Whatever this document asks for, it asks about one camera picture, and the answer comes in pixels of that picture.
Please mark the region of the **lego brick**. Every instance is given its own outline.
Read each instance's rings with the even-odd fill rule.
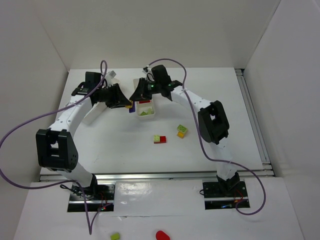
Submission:
[[[131,100],[130,100],[130,102],[131,102],[131,105],[126,105],[126,106],[124,106],[126,109],[131,109],[131,108],[133,107],[134,102],[131,101]]]
[[[132,107],[129,108],[129,113],[134,113],[136,111],[136,105],[135,105],[135,102],[132,102]]]
[[[120,239],[120,234],[117,232],[117,233],[115,233],[115,234],[112,234],[111,236],[110,236],[110,239],[111,240],[119,240]]]
[[[155,141],[155,144],[165,144],[167,142],[166,136],[160,136],[160,141]]]
[[[185,137],[185,135],[182,132],[178,132],[177,136],[182,139]]]
[[[186,134],[186,132],[188,131],[188,128],[182,126],[181,124],[176,129],[182,134]]]
[[[150,103],[150,100],[139,101],[139,104],[146,104],[146,103]]]
[[[154,136],[153,136],[153,141],[154,141],[155,143],[160,142],[160,135],[154,135]]]

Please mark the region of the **black bracket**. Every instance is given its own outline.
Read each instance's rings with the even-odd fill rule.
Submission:
[[[222,178],[220,178],[218,175],[216,176],[218,179],[218,183],[220,186],[220,189],[222,192],[224,193],[228,193],[230,190],[232,190],[235,186],[238,185],[238,183],[240,183],[240,177],[239,177],[239,173],[236,172],[233,177],[227,179],[227,180],[223,180]]]
[[[204,198],[232,198],[239,192],[243,197],[248,197],[246,183],[244,181],[240,181],[236,186],[228,191],[221,189],[220,183],[216,181],[203,182],[202,185]]]
[[[220,101],[211,102],[206,108],[198,112],[198,122],[201,137],[207,143],[219,144],[220,140],[227,138],[230,128],[225,109]]]
[[[177,80],[172,81],[163,65],[155,66],[151,71],[154,81],[141,77],[130,100],[134,102],[151,100],[153,94],[161,94],[172,101],[171,92],[175,87],[182,86],[182,83]]]
[[[110,109],[123,108],[131,105],[131,102],[123,94],[118,83],[97,89],[90,96],[90,99],[92,104],[105,103]]]
[[[98,85],[98,83],[100,83],[100,81],[101,73],[86,71],[85,81],[81,82],[71,95],[87,95]]]
[[[41,167],[70,173],[78,163],[78,151],[67,130],[39,129],[35,135],[38,162]]]

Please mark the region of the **white surface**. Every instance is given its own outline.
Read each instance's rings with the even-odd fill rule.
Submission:
[[[117,182],[117,216],[183,216],[205,209],[202,180]]]
[[[319,239],[320,1],[283,0],[244,76],[306,240]]]
[[[108,239],[119,232],[121,240],[154,240],[158,230],[172,240],[302,240],[303,236],[282,178],[263,178],[267,201],[255,216],[242,216],[235,209],[203,210],[184,216],[109,217],[98,215],[89,236],[83,212],[67,213],[69,192],[55,186],[29,191],[14,240]],[[246,179],[251,209],[262,203],[256,179]],[[33,186],[46,185],[34,183]],[[185,199],[176,207],[188,205]]]
[[[244,68],[280,0],[33,0],[68,69],[139,68],[171,57],[187,67]]]
[[[134,92],[133,79],[143,76],[141,68],[114,69],[127,98]],[[230,123],[228,147],[235,162],[262,169],[262,162],[247,110],[233,68],[188,68],[186,87],[204,99],[222,102]],[[72,69],[60,107],[84,79],[85,69]],[[183,70],[169,68],[173,80],[183,78]],[[200,148],[191,111],[161,95],[154,96],[155,118],[139,121],[127,108],[107,109],[90,126],[80,124],[74,135],[78,161],[91,173],[150,173],[213,171]],[[177,127],[188,133],[181,139]],[[166,136],[167,143],[154,144],[154,135]],[[209,156],[214,157],[205,143]],[[53,174],[46,169],[42,174]]]
[[[0,1],[0,136],[16,125],[56,109],[67,70],[41,26],[29,0]],[[35,136],[49,117],[7,138],[0,166],[13,181],[29,185],[39,173]],[[27,190],[0,179],[0,239],[12,240]]]

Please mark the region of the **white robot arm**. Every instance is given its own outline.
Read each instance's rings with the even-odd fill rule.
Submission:
[[[50,127],[38,130],[35,136],[39,165],[63,175],[68,180],[80,183],[88,195],[95,194],[98,187],[97,179],[78,162],[79,155],[73,137],[82,119],[94,104],[103,102],[112,109],[131,105],[119,84],[108,84],[115,75],[114,71],[109,72],[106,75],[105,86],[99,87],[90,97],[74,105],[101,81],[100,73],[86,72],[85,82],[73,91],[67,104],[74,107],[63,111]]]
[[[188,89],[183,89],[181,82],[171,80],[163,65],[155,66],[151,70],[145,67],[143,70],[146,73],[146,78],[139,79],[137,88],[130,100],[150,100],[153,94],[161,94],[170,101],[181,104],[190,110],[191,106],[185,94],[185,91],[187,91],[193,103],[192,106],[197,113],[201,137],[210,143],[216,159],[231,161],[232,156],[227,147],[230,126],[221,102],[211,102]],[[219,183],[225,191],[229,191],[240,181],[237,170],[232,164],[216,162],[216,168]]]

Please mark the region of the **green lego brick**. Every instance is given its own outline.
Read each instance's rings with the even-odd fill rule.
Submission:
[[[155,142],[155,143],[160,142],[160,135],[154,135],[153,136],[153,142]]]
[[[120,239],[120,234],[117,232],[113,235],[110,236],[111,240],[119,240]]]
[[[185,126],[182,126],[181,124],[176,129],[183,134],[186,134],[186,132],[188,131],[188,128],[186,128]]]

